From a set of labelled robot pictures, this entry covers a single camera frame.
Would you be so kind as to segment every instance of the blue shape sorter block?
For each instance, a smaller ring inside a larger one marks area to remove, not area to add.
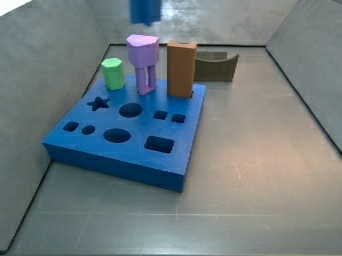
[[[135,76],[108,90],[101,80],[77,102],[43,144],[53,160],[183,191],[206,86],[191,99],[167,96],[167,81],[140,96]]]

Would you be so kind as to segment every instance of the rectangular hole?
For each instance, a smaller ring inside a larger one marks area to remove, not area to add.
[[[156,137],[156,136],[148,136],[145,143],[144,143],[144,148],[170,154],[174,148],[175,141]]]

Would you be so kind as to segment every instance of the gray floor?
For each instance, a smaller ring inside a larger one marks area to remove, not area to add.
[[[203,49],[240,59],[207,83],[184,192],[53,163],[9,254],[342,254],[335,148],[264,48]]]

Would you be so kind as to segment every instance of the orange rectangular block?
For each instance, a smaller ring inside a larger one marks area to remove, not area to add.
[[[167,95],[190,99],[195,74],[196,43],[167,44]]]

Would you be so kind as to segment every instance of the foam block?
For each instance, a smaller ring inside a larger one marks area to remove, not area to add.
[[[131,23],[151,26],[161,19],[161,0],[131,0]]]
[[[109,90],[121,89],[124,86],[123,62],[117,58],[105,59],[101,62],[101,71],[105,86]]]
[[[171,40],[167,44],[167,95],[190,99],[195,75],[195,42],[180,44]]]
[[[140,96],[135,76],[115,91],[101,80],[44,138],[53,160],[182,192],[206,86],[167,96],[167,81]]]

